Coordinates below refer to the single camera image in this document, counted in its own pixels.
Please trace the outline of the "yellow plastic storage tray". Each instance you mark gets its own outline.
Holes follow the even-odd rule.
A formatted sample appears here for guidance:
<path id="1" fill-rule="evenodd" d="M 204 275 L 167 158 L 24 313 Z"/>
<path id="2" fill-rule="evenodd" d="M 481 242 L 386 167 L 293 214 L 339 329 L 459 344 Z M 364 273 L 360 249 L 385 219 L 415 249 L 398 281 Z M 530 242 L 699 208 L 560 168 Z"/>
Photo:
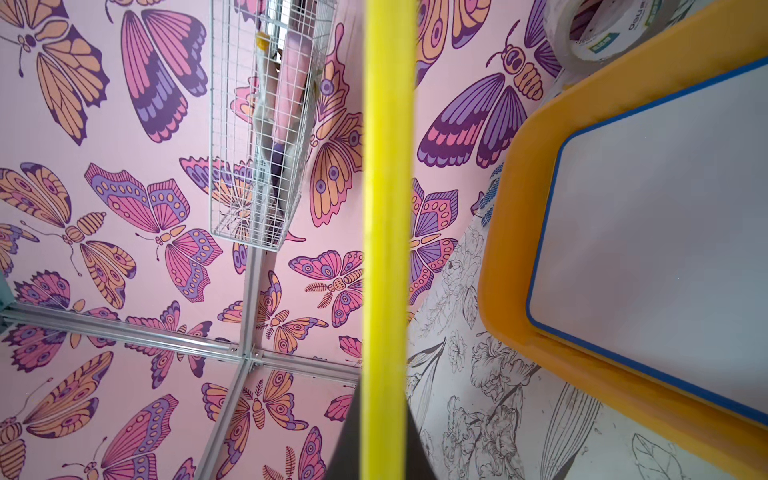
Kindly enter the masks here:
<path id="1" fill-rule="evenodd" d="M 555 160 L 588 126 L 762 59 L 767 5 L 717 1 L 539 108 L 508 151 L 479 278 L 479 311 L 497 339 L 607 406 L 741 479 L 767 475 L 767 430 L 539 332 L 526 315 Z"/>

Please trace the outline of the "blue-framed whiteboard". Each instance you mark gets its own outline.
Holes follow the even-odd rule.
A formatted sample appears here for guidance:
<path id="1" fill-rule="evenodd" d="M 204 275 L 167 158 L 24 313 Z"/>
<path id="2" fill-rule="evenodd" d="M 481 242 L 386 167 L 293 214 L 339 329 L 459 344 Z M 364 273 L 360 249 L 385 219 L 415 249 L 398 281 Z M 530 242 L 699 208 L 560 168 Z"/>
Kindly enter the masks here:
<path id="1" fill-rule="evenodd" d="M 572 133 L 558 148 L 528 322 L 767 422 L 767 63 Z"/>

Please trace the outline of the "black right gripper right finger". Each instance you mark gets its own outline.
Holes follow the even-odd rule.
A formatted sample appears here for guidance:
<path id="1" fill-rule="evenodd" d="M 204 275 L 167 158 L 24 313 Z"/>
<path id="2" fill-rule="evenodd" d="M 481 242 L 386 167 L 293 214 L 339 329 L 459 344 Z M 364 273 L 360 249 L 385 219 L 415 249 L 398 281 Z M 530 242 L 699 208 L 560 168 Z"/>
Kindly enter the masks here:
<path id="1" fill-rule="evenodd" d="M 428 456 L 419 436 L 413 414 L 409 407 L 407 411 L 406 430 L 406 479 L 407 480 L 436 480 L 437 477 L 429 463 Z"/>

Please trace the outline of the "yellow-framed whiteboard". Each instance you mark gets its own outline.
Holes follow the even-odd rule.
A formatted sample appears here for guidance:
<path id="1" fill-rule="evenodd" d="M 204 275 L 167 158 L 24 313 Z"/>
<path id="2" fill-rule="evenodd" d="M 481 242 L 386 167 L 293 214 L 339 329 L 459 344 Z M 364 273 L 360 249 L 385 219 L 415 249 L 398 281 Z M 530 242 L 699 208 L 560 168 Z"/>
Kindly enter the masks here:
<path id="1" fill-rule="evenodd" d="M 360 476 L 406 472 L 413 102 L 412 1 L 369 1 L 364 40 L 364 305 Z"/>

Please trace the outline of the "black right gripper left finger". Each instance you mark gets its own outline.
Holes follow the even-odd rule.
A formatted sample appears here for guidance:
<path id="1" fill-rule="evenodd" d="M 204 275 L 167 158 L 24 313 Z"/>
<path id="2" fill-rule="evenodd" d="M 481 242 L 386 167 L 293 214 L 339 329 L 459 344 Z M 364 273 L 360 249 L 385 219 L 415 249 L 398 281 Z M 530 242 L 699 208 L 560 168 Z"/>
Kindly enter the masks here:
<path id="1" fill-rule="evenodd" d="M 333 456 L 327 465 L 325 480 L 360 478 L 360 404 L 361 394 L 360 389 L 357 389 L 353 394 Z"/>

